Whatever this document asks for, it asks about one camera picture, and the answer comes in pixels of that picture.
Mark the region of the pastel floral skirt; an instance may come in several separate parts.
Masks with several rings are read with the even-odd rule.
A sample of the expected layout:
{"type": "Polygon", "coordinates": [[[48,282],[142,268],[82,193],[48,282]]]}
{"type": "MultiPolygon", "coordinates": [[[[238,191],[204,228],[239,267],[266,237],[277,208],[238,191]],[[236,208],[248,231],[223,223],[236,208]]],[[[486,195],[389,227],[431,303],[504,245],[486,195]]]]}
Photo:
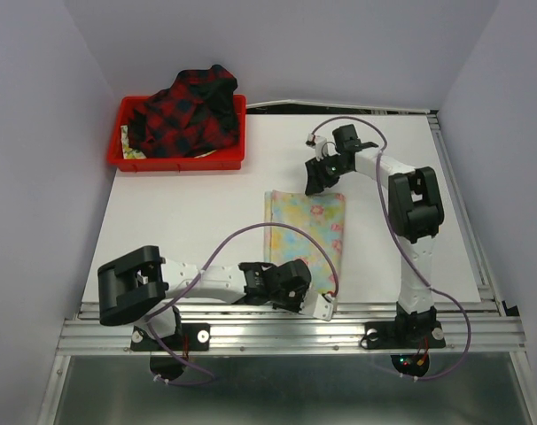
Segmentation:
{"type": "Polygon", "coordinates": [[[264,228],[264,260],[281,265],[300,259],[307,264],[312,284],[318,292],[334,292],[335,278],[340,275],[346,197],[340,193],[308,197],[273,190],[265,194],[264,220],[276,223],[264,228]],[[290,229],[278,227],[278,224],[302,230],[318,245],[290,229]]]}

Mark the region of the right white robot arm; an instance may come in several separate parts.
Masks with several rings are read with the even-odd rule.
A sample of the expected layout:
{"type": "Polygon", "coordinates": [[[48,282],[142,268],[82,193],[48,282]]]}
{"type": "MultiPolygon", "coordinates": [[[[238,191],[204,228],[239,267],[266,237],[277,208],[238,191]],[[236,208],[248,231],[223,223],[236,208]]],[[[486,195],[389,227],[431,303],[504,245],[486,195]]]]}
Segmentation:
{"type": "Polygon", "coordinates": [[[390,321],[366,323],[361,345],[393,350],[429,342],[440,326],[428,282],[435,238],[445,219],[437,175],[429,166],[409,166],[386,156],[384,145],[362,142],[354,125],[338,127],[332,135],[331,141],[316,134],[307,138],[315,156],[305,164],[306,195],[320,194],[352,172],[373,179],[387,228],[401,254],[396,314],[390,321]]]}

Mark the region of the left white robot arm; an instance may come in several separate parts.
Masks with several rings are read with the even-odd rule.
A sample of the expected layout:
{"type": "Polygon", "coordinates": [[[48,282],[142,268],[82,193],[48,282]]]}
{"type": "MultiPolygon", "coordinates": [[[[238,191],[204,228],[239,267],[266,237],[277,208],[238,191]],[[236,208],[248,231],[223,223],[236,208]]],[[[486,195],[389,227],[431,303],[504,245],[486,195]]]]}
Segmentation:
{"type": "Polygon", "coordinates": [[[97,280],[99,323],[106,327],[134,324],[164,349],[176,347],[183,330],[179,311],[167,307],[168,300],[205,298],[228,305],[272,305],[314,316],[320,296],[301,260],[280,266],[242,262],[200,269],[164,259],[154,245],[102,265],[97,280]]]}

